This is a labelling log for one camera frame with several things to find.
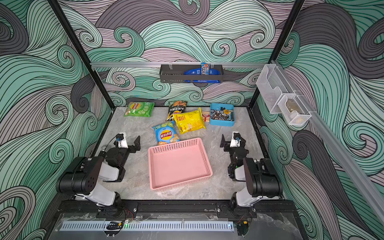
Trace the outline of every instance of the black chip bag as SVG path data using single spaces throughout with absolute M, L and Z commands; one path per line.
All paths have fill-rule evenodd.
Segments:
M 183 102 L 183 101 L 176 101 L 175 103 L 169 105 L 168 117 L 166 121 L 173 120 L 174 119 L 173 115 L 182 113 L 185 110 L 186 106 L 187 106 L 187 102 Z

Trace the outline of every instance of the wall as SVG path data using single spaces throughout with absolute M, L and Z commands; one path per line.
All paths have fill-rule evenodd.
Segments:
M 301 10 L 278 62 L 382 192 L 384 1 Z M 257 123 L 311 239 L 384 239 L 384 228 L 309 123 L 288 126 L 257 100 Z
M 91 61 L 268 62 L 294 1 L 60 0 Z M 158 68 L 100 68 L 115 105 L 248 105 L 261 69 L 226 69 L 222 84 L 163 84 Z
M 45 0 L 0 1 L 0 86 L 0 238 L 42 239 L 57 178 L 111 109 Z

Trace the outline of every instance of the clear plastic holder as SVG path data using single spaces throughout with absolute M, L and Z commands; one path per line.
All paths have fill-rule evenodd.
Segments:
M 266 64 L 256 81 L 257 88 L 271 114 L 281 113 L 277 103 L 284 94 L 293 93 L 276 64 Z
M 306 109 L 303 110 L 300 103 L 301 101 L 295 93 L 285 94 L 280 98 L 277 105 L 289 125 L 302 126 L 311 117 L 309 113 L 306 113 Z

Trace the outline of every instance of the pink rectangular tray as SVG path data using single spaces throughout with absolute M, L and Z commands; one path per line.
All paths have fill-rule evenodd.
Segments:
M 150 147 L 149 185 L 164 190 L 208 179 L 212 176 L 201 138 Z

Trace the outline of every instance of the white vent strip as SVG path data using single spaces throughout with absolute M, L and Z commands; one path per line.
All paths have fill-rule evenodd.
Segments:
M 64 221 L 60 231 L 108 231 L 110 221 Z M 145 221 L 124 225 L 121 231 L 218 231 L 233 232 L 227 221 Z

